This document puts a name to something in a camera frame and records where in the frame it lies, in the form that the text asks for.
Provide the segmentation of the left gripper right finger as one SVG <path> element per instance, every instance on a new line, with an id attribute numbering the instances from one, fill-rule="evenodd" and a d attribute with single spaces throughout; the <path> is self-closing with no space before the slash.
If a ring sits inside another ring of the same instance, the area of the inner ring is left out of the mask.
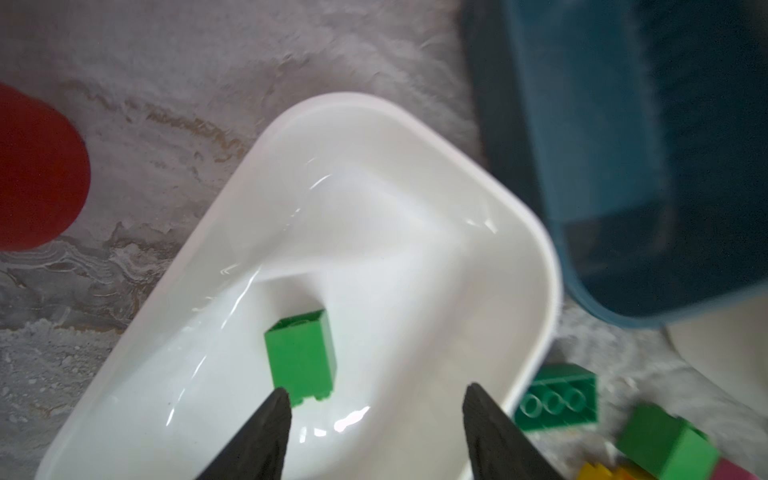
<path id="1" fill-rule="evenodd" d="M 462 413 L 474 479 L 563 480 L 480 384 L 467 387 Z"/>

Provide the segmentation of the long dark green brick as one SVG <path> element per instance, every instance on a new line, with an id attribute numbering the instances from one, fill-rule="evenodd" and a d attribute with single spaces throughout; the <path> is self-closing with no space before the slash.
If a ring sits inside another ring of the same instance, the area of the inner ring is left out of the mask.
<path id="1" fill-rule="evenodd" d="M 597 424 L 597 375 L 574 364 L 542 366 L 512 420 L 523 432 Z"/>

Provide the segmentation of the yellow brick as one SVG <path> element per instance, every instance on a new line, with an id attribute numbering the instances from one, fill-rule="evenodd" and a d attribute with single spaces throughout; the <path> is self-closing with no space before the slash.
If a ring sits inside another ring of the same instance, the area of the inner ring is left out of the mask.
<path id="1" fill-rule="evenodd" d="M 631 461 L 625 461 L 611 470 L 603 464 L 586 462 L 577 480 L 655 480 L 649 472 Z"/>

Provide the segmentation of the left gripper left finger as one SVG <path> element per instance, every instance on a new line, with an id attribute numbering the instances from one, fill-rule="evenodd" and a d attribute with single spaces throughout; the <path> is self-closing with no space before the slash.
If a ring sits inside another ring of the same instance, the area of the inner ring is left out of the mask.
<path id="1" fill-rule="evenodd" d="M 291 420 L 289 395 L 277 388 L 196 479 L 280 479 Z"/>

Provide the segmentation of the green square brick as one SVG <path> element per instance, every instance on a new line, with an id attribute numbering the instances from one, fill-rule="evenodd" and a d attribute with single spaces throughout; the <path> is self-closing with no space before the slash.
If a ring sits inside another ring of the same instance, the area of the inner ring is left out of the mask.
<path id="1" fill-rule="evenodd" d="M 287 392 L 292 408 L 309 398 L 330 397 L 337 361 L 326 310 L 283 318 L 264 340 L 273 385 Z"/>

